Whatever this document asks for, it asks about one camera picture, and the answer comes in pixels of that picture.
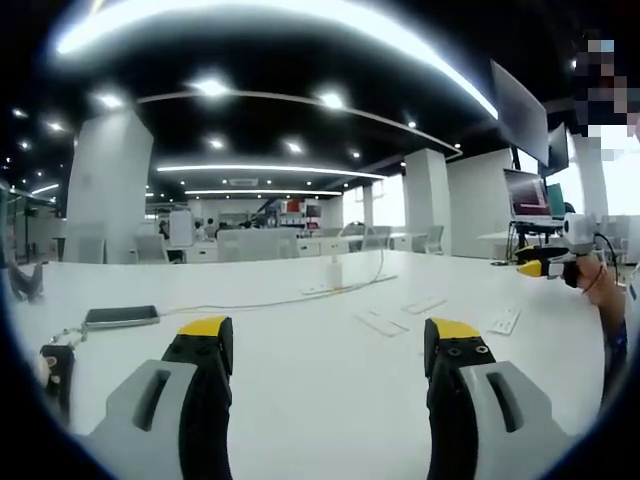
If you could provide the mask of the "person's right hand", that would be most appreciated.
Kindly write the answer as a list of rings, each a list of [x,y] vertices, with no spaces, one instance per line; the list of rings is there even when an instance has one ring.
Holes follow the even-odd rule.
[[[596,256],[585,255],[576,259],[577,287],[589,301],[599,308],[623,307],[623,292],[610,274],[607,265]]]

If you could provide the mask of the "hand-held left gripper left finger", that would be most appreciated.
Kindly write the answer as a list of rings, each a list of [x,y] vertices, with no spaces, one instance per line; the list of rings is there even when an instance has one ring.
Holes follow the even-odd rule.
[[[232,373],[231,318],[190,322],[108,396],[83,446],[114,479],[229,479]]]

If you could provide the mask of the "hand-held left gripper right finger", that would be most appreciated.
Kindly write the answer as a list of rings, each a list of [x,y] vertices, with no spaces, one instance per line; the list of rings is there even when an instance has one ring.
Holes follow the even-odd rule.
[[[424,325],[431,479],[538,479],[573,442],[547,395],[468,324]]]

